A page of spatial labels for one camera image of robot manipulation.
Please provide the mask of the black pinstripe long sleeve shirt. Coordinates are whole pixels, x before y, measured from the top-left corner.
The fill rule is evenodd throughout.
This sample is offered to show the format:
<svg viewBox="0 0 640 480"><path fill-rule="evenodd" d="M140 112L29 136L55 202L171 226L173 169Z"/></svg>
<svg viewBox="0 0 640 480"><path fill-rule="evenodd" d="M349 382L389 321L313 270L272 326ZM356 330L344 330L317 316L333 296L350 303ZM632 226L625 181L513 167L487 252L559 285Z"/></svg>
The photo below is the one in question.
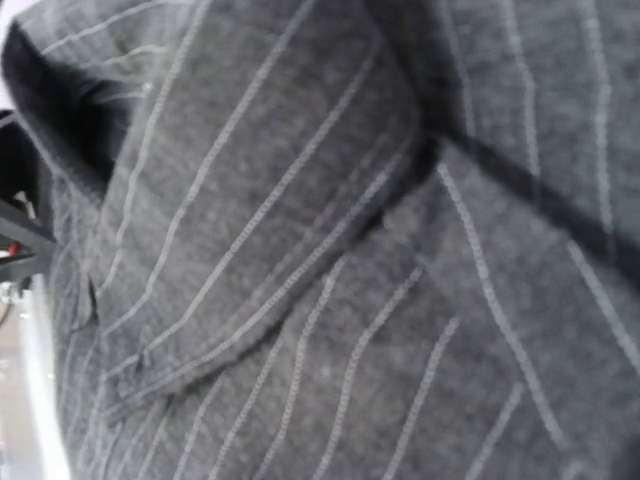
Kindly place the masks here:
<svg viewBox="0 0 640 480"><path fill-rule="evenodd" d="M74 479L635 479L635 1L41 1L2 73Z"/></svg>

